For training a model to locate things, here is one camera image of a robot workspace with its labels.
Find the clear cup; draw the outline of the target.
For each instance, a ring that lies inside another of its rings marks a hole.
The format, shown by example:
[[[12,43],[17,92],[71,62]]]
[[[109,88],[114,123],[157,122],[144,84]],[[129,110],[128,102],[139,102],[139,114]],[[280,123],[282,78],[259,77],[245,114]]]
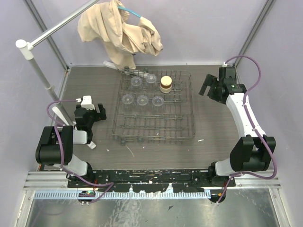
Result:
[[[133,94],[125,94],[122,96],[122,108],[125,113],[132,113],[134,110],[134,96]]]
[[[134,76],[130,81],[130,88],[134,91],[143,90],[143,79],[139,76]]]
[[[152,99],[152,112],[156,114],[160,114],[164,112],[165,109],[165,103],[164,99],[161,96],[155,96]]]

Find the clear tall corner glass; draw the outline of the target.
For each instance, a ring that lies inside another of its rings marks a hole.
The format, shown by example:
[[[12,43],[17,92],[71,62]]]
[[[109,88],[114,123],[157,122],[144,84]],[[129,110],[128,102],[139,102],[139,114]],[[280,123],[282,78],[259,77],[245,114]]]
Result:
[[[150,110],[149,98],[146,95],[139,95],[136,102],[136,108],[139,113],[142,114]]]

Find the beige brown travel cup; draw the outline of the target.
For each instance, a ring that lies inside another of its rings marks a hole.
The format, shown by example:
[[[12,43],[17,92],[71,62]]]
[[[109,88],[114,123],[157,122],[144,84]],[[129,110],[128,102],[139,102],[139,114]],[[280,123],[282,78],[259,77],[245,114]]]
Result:
[[[163,76],[160,80],[160,91],[164,94],[172,90],[172,78],[170,76]]]

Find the clear tumbler from corner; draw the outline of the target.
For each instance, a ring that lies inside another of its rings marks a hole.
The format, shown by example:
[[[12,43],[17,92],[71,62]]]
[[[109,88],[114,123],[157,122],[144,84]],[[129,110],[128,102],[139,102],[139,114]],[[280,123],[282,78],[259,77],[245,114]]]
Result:
[[[157,77],[154,74],[148,74],[145,77],[145,88],[147,90],[152,90],[157,88]]]

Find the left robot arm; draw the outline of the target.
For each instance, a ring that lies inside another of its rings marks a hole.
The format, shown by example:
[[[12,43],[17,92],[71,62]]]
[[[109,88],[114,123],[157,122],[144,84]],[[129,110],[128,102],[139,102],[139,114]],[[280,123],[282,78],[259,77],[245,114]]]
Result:
[[[92,167],[73,153],[73,146],[86,145],[90,149],[96,147],[92,141],[93,124],[107,119],[106,109],[103,105],[98,104],[98,108],[97,111],[95,108],[88,109],[82,105],[77,105],[74,111],[74,126],[44,127],[36,149],[37,163],[53,166],[78,176],[78,182],[83,187],[92,186],[95,181]]]

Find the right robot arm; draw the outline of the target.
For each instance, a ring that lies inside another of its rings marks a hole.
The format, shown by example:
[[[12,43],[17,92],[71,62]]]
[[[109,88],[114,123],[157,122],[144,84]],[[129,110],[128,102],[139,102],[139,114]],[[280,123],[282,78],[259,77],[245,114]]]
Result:
[[[256,176],[257,172],[268,170],[276,140],[267,136],[260,127],[250,106],[245,85],[237,82],[236,69],[232,66],[220,67],[218,76],[208,74],[199,94],[206,94],[228,107],[239,136],[229,158],[209,166],[208,182],[212,186],[219,186],[230,176]]]

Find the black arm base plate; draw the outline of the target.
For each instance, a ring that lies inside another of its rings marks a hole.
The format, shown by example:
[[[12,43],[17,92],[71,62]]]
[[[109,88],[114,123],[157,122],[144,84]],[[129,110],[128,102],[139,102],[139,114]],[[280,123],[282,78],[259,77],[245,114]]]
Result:
[[[227,176],[215,176],[213,172],[200,169],[140,169],[140,170],[94,170],[92,176],[84,177],[92,184],[101,184],[97,191],[104,192],[165,192],[170,186],[174,193],[203,192],[207,187],[224,188]]]

